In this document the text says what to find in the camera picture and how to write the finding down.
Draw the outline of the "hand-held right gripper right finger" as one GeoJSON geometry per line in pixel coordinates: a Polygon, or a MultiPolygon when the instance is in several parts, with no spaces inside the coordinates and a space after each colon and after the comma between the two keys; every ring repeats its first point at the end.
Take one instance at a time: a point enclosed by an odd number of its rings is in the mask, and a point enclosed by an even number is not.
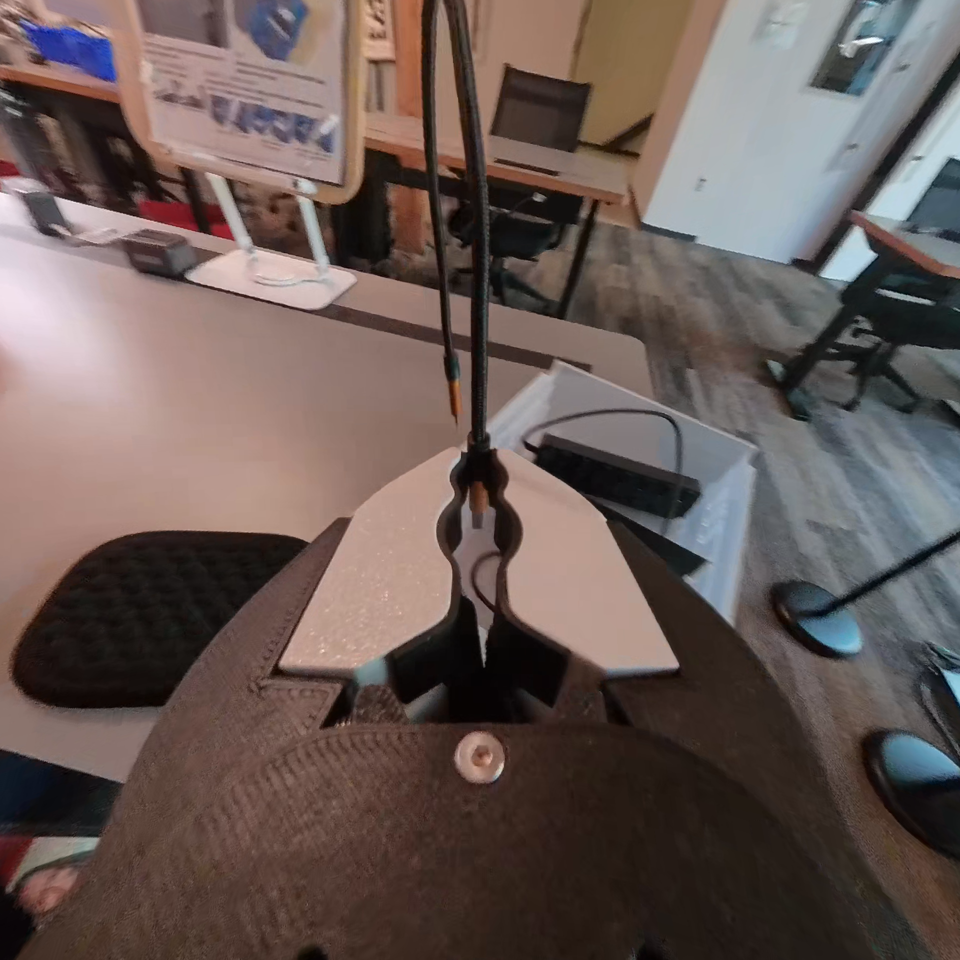
{"type": "Polygon", "coordinates": [[[672,674],[676,654],[603,514],[509,450],[501,501],[519,525],[503,548],[504,612],[606,676],[672,674]]]}

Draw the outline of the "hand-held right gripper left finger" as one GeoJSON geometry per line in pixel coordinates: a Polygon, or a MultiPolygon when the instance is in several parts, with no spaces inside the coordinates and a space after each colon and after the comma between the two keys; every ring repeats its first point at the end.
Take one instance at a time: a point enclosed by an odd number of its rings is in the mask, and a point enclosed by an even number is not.
{"type": "Polygon", "coordinates": [[[277,663],[283,675],[399,687],[481,667],[463,538],[463,451],[450,447],[366,500],[346,524],[277,663]]]}

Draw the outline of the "clear plastic organizer box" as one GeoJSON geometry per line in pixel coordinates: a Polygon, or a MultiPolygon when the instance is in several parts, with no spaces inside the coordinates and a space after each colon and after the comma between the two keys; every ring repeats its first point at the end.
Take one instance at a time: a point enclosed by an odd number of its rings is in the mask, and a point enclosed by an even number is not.
{"type": "MultiPolygon", "coordinates": [[[[700,483],[701,495],[685,516],[671,522],[668,538],[704,560],[683,579],[735,626],[758,475],[754,444],[560,361],[507,401],[487,429],[498,449],[527,455],[522,436],[534,426],[613,408],[658,411],[678,425],[683,446],[680,473],[700,483]]],[[[605,414],[546,429],[620,457],[675,469],[674,431],[658,416],[605,414]]]]}

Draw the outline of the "black mesh cushion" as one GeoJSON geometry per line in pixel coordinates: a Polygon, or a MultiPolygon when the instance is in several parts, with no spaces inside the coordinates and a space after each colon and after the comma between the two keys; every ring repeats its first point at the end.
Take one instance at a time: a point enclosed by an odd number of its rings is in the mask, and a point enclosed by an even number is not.
{"type": "Polygon", "coordinates": [[[10,677],[66,710],[162,707],[220,630],[304,549],[268,533],[154,531],[79,558],[22,631],[10,677]]]}

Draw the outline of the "round foot with black rod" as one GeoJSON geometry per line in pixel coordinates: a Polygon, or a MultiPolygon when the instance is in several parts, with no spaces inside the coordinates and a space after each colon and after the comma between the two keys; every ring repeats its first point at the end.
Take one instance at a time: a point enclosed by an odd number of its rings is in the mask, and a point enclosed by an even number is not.
{"type": "Polygon", "coordinates": [[[772,611],[781,627],[811,653],[834,660],[853,658],[862,650],[863,634],[852,606],[958,543],[955,530],[840,595],[809,581],[776,582],[770,590],[772,611]]]}

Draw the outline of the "round black stand foot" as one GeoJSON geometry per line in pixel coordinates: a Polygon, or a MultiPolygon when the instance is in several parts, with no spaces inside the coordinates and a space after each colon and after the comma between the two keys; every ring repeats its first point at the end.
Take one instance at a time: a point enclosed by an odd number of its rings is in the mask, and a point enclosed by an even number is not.
{"type": "Polygon", "coordinates": [[[870,785],[894,820],[934,852],[958,861],[958,763],[898,729],[868,733],[861,750],[870,785]]]}

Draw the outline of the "black charger box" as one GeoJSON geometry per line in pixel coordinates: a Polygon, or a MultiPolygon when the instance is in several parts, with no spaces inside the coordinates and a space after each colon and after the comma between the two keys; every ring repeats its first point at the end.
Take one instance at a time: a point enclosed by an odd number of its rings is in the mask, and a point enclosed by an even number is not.
{"type": "Polygon", "coordinates": [[[139,273],[181,281],[199,265],[196,249],[185,236],[140,229],[119,240],[130,266],[139,273]]]}

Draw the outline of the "office desk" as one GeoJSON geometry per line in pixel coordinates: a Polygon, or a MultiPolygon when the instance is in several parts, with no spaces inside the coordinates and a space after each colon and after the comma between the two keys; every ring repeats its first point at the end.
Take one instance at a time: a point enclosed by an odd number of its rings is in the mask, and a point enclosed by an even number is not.
{"type": "Polygon", "coordinates": [[[959,282],[958,231],[859,211],[849,219],[865,235],[873,258],[841,292],[839,308],[821,332],[790,359],[766,365],[786,410],[803,423],[811,416],[804,385],[814,369],[823,363],[847,364],[852,374],[848,352],[873,345],[868,323],[858,313],[875,293],[893,291],[936,301],[952,282],[959,282]]]}
{"type": "MultiPolygon", "coordinates": [[[[373,173],[375,181],[428,190],[422,119],[367,113],[366,148],[390,157],[373,173]]],[[[621,204],[626,200],[627,176],[613,159],[588,152],[552,150],[493,135],[486,136],[484,150],[490,208],[490,288],[504,305],[507,290],[513,289],[565,319],[581,279],[597,212],[604,203],[621,204]],[[567,230],[579,223],[585,203],[589,210],[579,231],[562,297],[554,303],[513,273],[506,262],[534,262],[542,254],[557,250],[567,230]]]]}

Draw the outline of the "black office chair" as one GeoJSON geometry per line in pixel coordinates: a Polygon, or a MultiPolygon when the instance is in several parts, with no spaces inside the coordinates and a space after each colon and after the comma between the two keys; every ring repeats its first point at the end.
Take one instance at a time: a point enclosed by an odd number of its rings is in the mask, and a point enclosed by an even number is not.
{"type": "MultiPolygon", "coordinates": [[[[591,93],[588,83],[506,65],[490,132],[496,138],[573,153],[591,93]]],[[[510,270],[507,262],[535,262],[558,249],[579,221],[582,198],[490,178],[487,200],[492,294],[506,305],[507,292],[513,290],[550,308],[550,298],[510,270]]]]}
{"type": "Polygon", "coordinates": [[[853,396],[842,405],[842,409],[856,411],[869,384],[885,379],[906,397],[906,402],[897,410],[905,414],[915,412],[923,398],[895,368],[894,360],[907,347],[958,352],[958,297],[958,281],[951,282],[944,295],[937,299],[893,291],[874,293],[858,313],[868,324],[873,344],[851,350],[846,355],[853,364],[851,375],[856,386],[853,396]]]}

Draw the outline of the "grey power adapter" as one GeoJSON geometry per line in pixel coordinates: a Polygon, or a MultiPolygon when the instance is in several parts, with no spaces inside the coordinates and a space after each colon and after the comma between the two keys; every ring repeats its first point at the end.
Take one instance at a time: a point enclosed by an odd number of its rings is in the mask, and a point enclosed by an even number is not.
{"type": "Polygon", "coordinates": [[[19,194],[20,200],[36,230],[43,235],[70,238],[73,228],[66,221],[56,198],[46,190],[30,190],[19,194]]]}

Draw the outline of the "printed instruction sheet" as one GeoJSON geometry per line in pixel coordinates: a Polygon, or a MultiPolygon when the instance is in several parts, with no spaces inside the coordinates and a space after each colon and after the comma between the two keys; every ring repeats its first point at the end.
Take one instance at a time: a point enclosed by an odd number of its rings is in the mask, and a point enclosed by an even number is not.
{"type": "Polygon", "coordinates": [[[135,2],[153,141],[331,186],[345,177],[345,2],[135,2]]]}

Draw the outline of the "blue plastic bin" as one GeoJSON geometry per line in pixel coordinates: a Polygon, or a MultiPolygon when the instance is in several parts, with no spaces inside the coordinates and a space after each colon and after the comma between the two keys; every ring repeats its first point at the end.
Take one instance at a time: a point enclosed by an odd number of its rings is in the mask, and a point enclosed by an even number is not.
{"type": "Polygon", "coordinates": [[[44,61],[78,69],[95,79],[115,83],[112,41],[100,32],[71,26],[50,26],[24,16],[15,20],[33,51],[44,61]]]}

